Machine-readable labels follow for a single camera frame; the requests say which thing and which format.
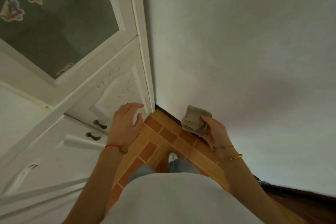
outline bracelet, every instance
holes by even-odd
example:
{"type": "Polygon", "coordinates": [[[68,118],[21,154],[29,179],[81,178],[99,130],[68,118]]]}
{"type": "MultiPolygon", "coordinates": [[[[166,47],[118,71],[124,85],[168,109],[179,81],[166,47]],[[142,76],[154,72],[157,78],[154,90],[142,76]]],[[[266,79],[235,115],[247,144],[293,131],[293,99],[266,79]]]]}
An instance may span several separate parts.
{"type": "MultiPolygon", "coordinates": [[[[219,149],[226,149],[226,148],[229,148],[229,147],[234,147],[233,145],[229,145],[229,146],[219,146],[218,148],[219,149]]],[[[217,150],[216,147],[212,147],[212,151],[215,152],[217,150]]]]}
{"type": "Polygon", "coordinates": [[[232,161],[232,160],[236,160],[236,159],[238,159],[238,158],[242,158],[242,157],[243,157],[243,155],[242,155],[242,154],[239,154],[239,155],[236,156],[236,157],[232,157],[232,158],[221,158],[221,159],[219,159],[218,161],[224,163],[224,162],[232,161]]]}
{"type": "Polygon", "coordinates": [[[104,148],[106,147],[117,147],[119,148],[120,152],[123,154],[126,154],[128,152],[128,147],[125,145],[107,144],[104,148]]]}

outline white shirt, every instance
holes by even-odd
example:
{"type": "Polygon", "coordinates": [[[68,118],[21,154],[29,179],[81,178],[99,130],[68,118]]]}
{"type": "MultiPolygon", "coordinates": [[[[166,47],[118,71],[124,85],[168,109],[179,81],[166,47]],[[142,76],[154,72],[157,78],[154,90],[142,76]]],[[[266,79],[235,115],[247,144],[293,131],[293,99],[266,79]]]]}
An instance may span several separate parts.
{"type": "Polygon", "coordinates": [[[129,183],[102,224],[262,223],[213,179],[158,173],[129,183]]]}

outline knob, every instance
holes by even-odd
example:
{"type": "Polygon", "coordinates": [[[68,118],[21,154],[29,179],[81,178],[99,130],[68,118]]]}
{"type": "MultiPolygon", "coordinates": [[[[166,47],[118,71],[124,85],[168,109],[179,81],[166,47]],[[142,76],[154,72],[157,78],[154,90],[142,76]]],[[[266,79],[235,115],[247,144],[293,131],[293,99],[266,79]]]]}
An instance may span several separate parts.
{"type": "Polygon", "coordinates": [[[100,124],[98,120],[94,120],[93,124],[98,125],[101,129],[106,129],[107,128],[107,126],[105,126],[103,124],[100,124]]]}
{"type": "Polygon", "coordinates": [[[86,133],[86,136],[87,136],[87,137],[91,137],[91,138],[92,138],[93,140],[95,140],[95,141],[98,141],[98,140],[101,139],[100,136],[99,136],[99,137],[93,136],[90,132],[86,133]]]}

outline leg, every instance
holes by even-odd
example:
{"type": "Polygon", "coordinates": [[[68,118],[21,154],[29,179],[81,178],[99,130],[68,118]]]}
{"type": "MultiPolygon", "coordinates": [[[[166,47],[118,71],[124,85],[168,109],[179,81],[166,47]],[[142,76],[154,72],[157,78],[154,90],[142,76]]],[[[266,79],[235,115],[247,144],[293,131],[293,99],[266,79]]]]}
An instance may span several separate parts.
{"type": "Polygon", "coordinates": [[[194,173],[200,175],[201,173],[185,158],[175,159],[168,165],[170,173],[194,173]]]}
{"type": "Polygon", "coordinates": [[[153,170],[153,168],[151,168],[151,167],[149,167],[145,164],[145,165],[139,167],[139,169],[135,173],[131,174],[131,176],[129,178],[129,182],[131,182],[134,179],[139,178],[141,176],[149,175],[149,174],[155,174],[155,173],[156,173],[156,171],[153,170]]]}

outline forearm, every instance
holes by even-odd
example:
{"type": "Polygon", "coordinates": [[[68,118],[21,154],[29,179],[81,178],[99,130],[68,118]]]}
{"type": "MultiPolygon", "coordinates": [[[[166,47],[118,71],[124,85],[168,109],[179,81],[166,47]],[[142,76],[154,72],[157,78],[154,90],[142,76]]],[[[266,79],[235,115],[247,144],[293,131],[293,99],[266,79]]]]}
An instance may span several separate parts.
{"type": "MultiPolygon", "coordinates": [[[[234,148],[220,149],[219,159],[238,156],[234,148]]],[[[272,203],[242,158],[220,162],[232,195],[264,223],[288,223],[279,209],[272,203]]]]}
{"type": "Polygon", "coordinates": [[[115,147],[107,147],[100,153],[92,174],[63,224],[98,224],[103,220],[122,156],[115,147]]]}

